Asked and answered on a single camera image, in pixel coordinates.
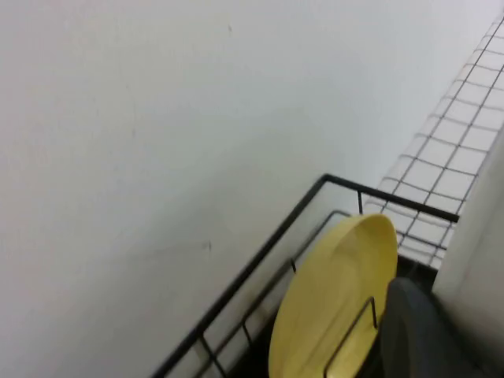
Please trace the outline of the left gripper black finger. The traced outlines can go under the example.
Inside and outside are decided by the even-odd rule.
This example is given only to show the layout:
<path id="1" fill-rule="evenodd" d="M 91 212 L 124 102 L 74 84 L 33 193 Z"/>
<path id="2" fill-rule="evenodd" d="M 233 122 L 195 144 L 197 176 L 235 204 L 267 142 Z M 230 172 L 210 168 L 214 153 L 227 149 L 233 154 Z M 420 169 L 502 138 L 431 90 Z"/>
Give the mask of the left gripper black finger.
<path id="1" fill-rule="evenodd" d="M 386 377 L 467 377 L 468 360 L 433 301 L 413 281 L 393 279 L 380 331 Z"/>

